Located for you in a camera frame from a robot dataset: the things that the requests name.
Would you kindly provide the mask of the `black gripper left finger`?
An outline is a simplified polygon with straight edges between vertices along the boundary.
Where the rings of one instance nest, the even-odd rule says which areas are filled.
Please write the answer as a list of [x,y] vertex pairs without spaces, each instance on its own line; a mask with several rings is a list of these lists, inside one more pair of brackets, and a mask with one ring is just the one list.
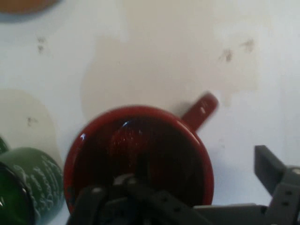
[[165,190],[154,190],[136,177],[105,188],[80,191],[69,225],[193,225],[195,211]]

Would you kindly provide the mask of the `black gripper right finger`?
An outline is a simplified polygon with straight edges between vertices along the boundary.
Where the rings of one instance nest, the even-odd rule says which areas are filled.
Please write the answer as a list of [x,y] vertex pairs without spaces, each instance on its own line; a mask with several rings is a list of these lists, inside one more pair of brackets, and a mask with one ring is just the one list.
[[287,166],[265,145],[255,146],[255,174],[271,195],[264,216],[267,225],[300,223],[300,168]]

